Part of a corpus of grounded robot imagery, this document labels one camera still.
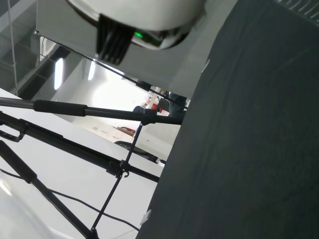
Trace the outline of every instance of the black tripod leg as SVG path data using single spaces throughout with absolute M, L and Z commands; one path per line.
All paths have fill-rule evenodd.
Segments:
M 141 133 L 142 127 L 143 127 L 143 125 L 140 124 L 140 126 L 138 127 L 138 129 L 135 132 L 134 140 L 133 140 L 133 143 L 131 145 L 131 148 L 130 148 L 130 151 L 128 153 L 128 156 L 126 157 L 125 163 L 128 163 L 130 158 L 131 158 L 131 156 L 132 156 L 132 153 L 133 153 L 134 148 L 135 148 L 135 144 L 138 141 L 138 138 L 139 138 L 139 135 Z
M 114 186 L 113 186 L 113 188 L 112 188 L 112 190 L 111 190 L 111 192 L 110 192 L 108 198 L 106 199 L 106 201 L 105 201 L 105 203 L 104 203 L 104 205 L 103 205 L 103 207 L 102 207 L 100 213 L 98 214 L 98 216 L 97 216 L 97 218 L 96 218 L 96 220 L 95 220 L 95 222 L 94 222 L 94 224 L 93 224 L 93 226 L 92 226 L 92 228 L 91 228 L 91 231 L 94 231 L 94 230 L 95 230 L 97 224 L 99 223 L 99 220 L 101 219 L 101 216 L 103 215 L 103 213 L 104 213 L 104 211 L 105 211 L 105 209 L 106 209 L 106 206 L 107 206 L 108 203 L 110 202 L 110 200 L 111 200 L 111 198 L 112 198 L 112 196 L 113 196 L 113 194 L 114 194 L 116 188 L 118 187 L 118 185 L 119 185 L 121 179 L 122 179 L 122 177 L 119 177 L 119 178 L 116 180 L 116 182 L 115 182 L 115 184 L 114 184 Z

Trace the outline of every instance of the person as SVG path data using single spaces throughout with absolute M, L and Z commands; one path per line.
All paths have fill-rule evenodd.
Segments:
M 186 111 L 184 107 L 186 105 L 187 98 L 174 93 L 170 93 L 169 98 L 175 102 L 169 101 L 169 116 L 175 118 L 184 118 Z M 144 112 L 145 109 L 141 106 L 136 106 L 133 112 Z

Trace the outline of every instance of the white wall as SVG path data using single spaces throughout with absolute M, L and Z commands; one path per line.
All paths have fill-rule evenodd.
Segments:
M 0 90 L 0 97 L 16 98 L 4 90 Z M 84 129 L 77 128 L 52 114 L 8 107 L 0 107 L 0 111 L 55 131 L 67 139 L 118 160 L 125 159 L 128 153 L 126 149 Z M 15 130 L 6 126 L 0 126 L 0 129 L 17 135 Z M 96 208 L 102 207 L 115 183 L 116 179 L 106 173 L 104 169 L 29 136 L 25 136 L 19 143 L 4 141 L 37 173 L 38 178 L 47 187 L 77 197 Z M 130 163 L 156 176 L 160 176 L 162 171 L 160 166 L 135 154 L 132 155 Z M 14 172 L 1 158 L 0 168 Z M 75 239 L 83 238 L 33 186 L 12 177 L 6 177 L 6 180 L 47 226 Z M 147 211 L 156 185 L 154 182 L 131 173 L 128 178 L 120 182 L 106 213 L 138 226 L 143 214 Z M 59 198 L 88 228 L 91 228 L 97 216 L 96 212 L 78 202 Z M 97 230 L 101 239 L 133 239 L 136 236 L 136 232 L 129 226 L 104 216 Z
M 136 106 L 147 100 L 148 93 L 142 89 L 121 80 L 121 76 L 101 67 L 96 66 L 94 77 L 88 80 L 91 61 L 86 61 L 83 73 L 83 64 L 72 72 L 69 79 L 58 89 L 52 98 L 53 101 L 63 101 L 69 103 L 85 104 L 90 107 L 98 107 L 113 110 L 132 111 Z M 64 117 L 77 125 L 86 122 L 99 120 L 115 127 L 129 127 L 136 129 L 139 125 L 137 121 L 108 119 L 96 117 Z

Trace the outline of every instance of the black cable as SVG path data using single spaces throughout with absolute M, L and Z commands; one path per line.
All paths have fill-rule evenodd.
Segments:
M 3 170 L 3 169 L 0 169 L 0 171 L 1 171 L 2 173 L 5 173 L 5 174 L 11 176 L 11 177 L 18 178 L 18 179 L 22 179 L 20 176 L 17 176 L 17 175 L 14 175 L 14 174 L 12 174 L 12 173 L 9 173 L 9 172 L 7 172 L 7 171 L 5 171 L 5 170 Z M 94 210 L 94 211 L 96 211 L 96 212 L 98 212 L 98 213 L 100 212 L 100 210 L 98 210 L 98 209 L 96 209 L 95 207 L 93 207 L 93 206 L 87 204 L 86 202 L 83 202 L 83 201 L 80 200 L 80 199 L 77 199 L 77 198 L 74 198 L 74 197 L 65 195 L 65 194 L 63 194 L 63 193 L 59 193 L 59 192 L 57 192 L 57 191 L 55 191 L 55 190 L 52 190 L 52 189 L 49 189 L 49 190 L 50 190 L 52 193 L 54 193 L 54 194 L 57 194 L 57 195 L 60 195 L 60 196 L 62 196 L 62 197 L 65 197 L 65 198 L 68 198 L 68 199 L 77 201 L 77 202 L 79 202 L 79 203 L 82 203 L 83 205 L 87 206 L 88 208 L 90 208 L 90 209 L 92 209 L 92 210 Z M 109 214 L 106 214 L 106 213 L 103 213 L 103 215 L 106 216 L 106 217 L 108 217 L 108 218 L 111 218 L 111 219 L 113 219 L 113 220 L 119 221 L 119 222 L 121 222 L 121 223 L 125 223 L 126 225 L 128 225 L 128 226 L 134 228 L 135 230 L 137 230 L 138 232 L 140 231 L 140 229 L 138 229 L 137 227 L 135 227 L 134 225 L 132 225 L 131 223 L 129 223 L 129 222 L 127 222 L 127 221 L 124 221 L 124 220 L 122 220 L 122 219 L 113 217 L 113 216 L 111 216 L 111 215 L 109 215 Z

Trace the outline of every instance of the light stand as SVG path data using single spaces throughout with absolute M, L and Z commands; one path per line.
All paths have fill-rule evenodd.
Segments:
M 117 160 L 108 155 L 97 152 L 91 148 L 85 147 L 78 143 L 65 139 L 62 135 L 42 128 L 31 122 L 23 119 L 17 119 L 3 112 L 0 112 L 0 125 L 6 125 L 17 131 L 19 136 L 13 136 L 0 130 L 0 136 L 14 142 L 19 142 L 23 139 L 24 135 L 31 136 L 42 142 L 45 142 L 51 146 L 59 148 L 65 152 L 68 152 L 74 156 L 84 159 L 90 163 L 93 163 L 99 167 L 106 169 L 106 171 L 117 178 L 115 185 L 113 186 L 109 196 L 107 197 L 100 213 L 98 214 L 91 229 L 88 229 L 55 195 L 53 195 L 41 181 L 37 179 L 37 175 L 21 160 L 3 141 L 0 140 L 0 156 L 27 182 L 33 184 L 40 193 L 52 203 L 56 209 L 87 239 L 98 239 L 96 232 L 96 225 L 98 224 L 104 210 L 106 209 L 113 193 L 115 192 L 122 176 L 127 173 L 125 177 L 128 177 L 129 172 L 140 175 L 144 178 L 158 182 L 159 178 L 133 167 L 129 164 L 130 157 L 133 153 L 138 136 L 144 125 L 149 123 L 170 123 L 181 124 L 182 119 L 157 116 L 154 110 L 145 110 L 144 113 L 135 113 L 127 111 L 116 111 L 100 108 L 92 108 L 86 105 L 51 102 L 51 101 L 25 101 L 10 98 L 0 98 L 0 106 L 15 107 L 33 109 L 38 112 L 48 112 L 54 114 L 63 114 L 71 116 L 99 116 L 114 119 L 125 120 L 137 120 L 141 121 L 140 126 L 136 131 L 132 146 L 129 150 L 126 160 Z

